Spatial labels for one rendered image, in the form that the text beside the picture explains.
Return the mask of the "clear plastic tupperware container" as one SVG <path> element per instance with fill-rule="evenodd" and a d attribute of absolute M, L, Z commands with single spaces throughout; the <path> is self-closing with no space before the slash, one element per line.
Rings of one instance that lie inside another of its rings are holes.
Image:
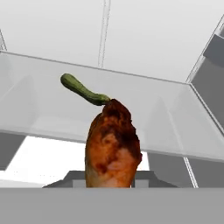
<path fill-rule="evenodd" d="M 101 108 L 63 87 L 64 73 L 121 102 L 143 151 L 224 161 L 224 136 L 190 85 L 11 52 L 0 52 L 0 131 L 85 142 Z"/>

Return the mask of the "brown chicken drumstick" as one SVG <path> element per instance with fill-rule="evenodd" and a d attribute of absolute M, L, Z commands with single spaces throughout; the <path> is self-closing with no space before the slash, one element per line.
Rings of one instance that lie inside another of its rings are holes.
<path fill-rule="evenodd" d="M 131 114 L 112 99 L 92 121 L 85 149 L 86 187 L 130 188 L 142 161 Z"/>

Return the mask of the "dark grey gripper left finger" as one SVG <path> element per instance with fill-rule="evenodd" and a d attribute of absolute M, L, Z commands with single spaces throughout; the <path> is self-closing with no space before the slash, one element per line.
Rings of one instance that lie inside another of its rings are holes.
<path fill-rule="evenodd" d="M 69 171 L 67 175 L 56 182 L 45 185 L 45 188 L 84 188 L 86 187 L 84 171 Z"/>

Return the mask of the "grey cupboard panel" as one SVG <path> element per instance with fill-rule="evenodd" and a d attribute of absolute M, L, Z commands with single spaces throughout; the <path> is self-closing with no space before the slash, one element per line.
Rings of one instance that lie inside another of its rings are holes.
<path fill-rule="evenodd" d="M 192 84 L 224 129 L 224 38 L 214 34 Z"/>

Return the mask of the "green squash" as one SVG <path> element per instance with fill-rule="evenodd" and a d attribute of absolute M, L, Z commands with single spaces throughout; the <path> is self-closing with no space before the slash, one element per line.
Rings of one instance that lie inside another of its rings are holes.
<path fill-rule="evenodd" d="M 90 91 L 70 73 L 62 74 L 60 76 L 60 82 L 65 88 L 76 93 L 80 97 L 84 98 L 86 101 L 96 106 L 105 105 L 110 101 L 110 98 L 107 95 L 97 94 Z"/>

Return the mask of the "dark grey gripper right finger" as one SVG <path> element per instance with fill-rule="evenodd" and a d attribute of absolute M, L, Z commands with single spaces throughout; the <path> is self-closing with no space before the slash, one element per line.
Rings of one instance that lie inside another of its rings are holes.
<path fill-rule="evenodd" d="M 137 171 L 132 186 L 134 188 L 174 187 L 173 184 L 159 179 L 154 171 Z"/>

